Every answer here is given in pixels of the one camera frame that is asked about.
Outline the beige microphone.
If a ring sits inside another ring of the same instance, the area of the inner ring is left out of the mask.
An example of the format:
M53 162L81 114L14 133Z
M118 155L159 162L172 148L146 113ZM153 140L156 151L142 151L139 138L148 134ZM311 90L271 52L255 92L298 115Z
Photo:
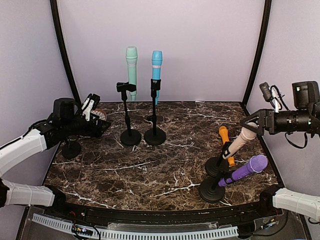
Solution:
M236 139L227 144L227 147L223 147L222 157L226 160L231 156L234 156L239 149L241 149L247 142L253 140L256 137L256 133L253 131L242 127L240 134Z

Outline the orange microphone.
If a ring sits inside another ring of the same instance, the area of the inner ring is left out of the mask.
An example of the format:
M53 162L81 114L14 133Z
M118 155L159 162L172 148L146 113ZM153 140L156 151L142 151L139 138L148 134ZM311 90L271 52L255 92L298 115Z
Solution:
M227 144L230 144L229 132L225 126L220 126L218 133L222 139L223 148L227 147ZM233 156L227 159L229 167L233 167L235 165L235 158Z

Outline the black stand of orange microphone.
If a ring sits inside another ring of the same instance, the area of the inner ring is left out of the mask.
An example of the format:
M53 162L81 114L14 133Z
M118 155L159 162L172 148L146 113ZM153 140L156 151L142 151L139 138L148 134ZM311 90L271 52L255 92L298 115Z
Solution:
M80 154L82 147L78 140L79 137L77 135L72 135L64 139L65 144L62 147L61 153L65 159L70 160L77 157Z

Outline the black stand of beige microphone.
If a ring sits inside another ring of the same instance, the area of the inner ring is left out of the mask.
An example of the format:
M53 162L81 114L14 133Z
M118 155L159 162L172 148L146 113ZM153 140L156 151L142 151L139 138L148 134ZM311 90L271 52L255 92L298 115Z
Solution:
M222 152L219 157L211 157L205 163L206 173L215 178L220 171L227 172L229 170L228 159L224 159Z

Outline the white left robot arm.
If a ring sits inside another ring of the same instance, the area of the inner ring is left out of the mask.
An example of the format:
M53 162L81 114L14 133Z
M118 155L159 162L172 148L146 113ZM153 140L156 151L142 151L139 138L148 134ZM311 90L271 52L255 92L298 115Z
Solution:
M53 103L53 112L47 119L33 123L22 136L1 146L0 174L3 176L29 157L49 150L64 142L62 156L77 157L81 145L70 137L99 138L110 127L110 122L94 111L100 102L96 94L89 94L83 104L73 98L59 98ZM65 195L53 186L34 186L0 180L0 206L45 206L60 218L71 213Z

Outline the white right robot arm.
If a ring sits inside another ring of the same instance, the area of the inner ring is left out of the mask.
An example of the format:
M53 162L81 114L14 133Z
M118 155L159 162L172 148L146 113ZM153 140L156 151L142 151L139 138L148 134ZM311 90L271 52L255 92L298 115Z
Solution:
M241 120L240 125L263 136L303 132L304 137L314 137L320 133L320 91L316 81L303 81L292 84L295 110L290 110L276 85L264 82L259 85L264 100L271 109L259 109ZM320 198L318 196L289 190L281 185L272 185L260 195L255 205L255 213L266 217L274 209L288 210L320 222Z

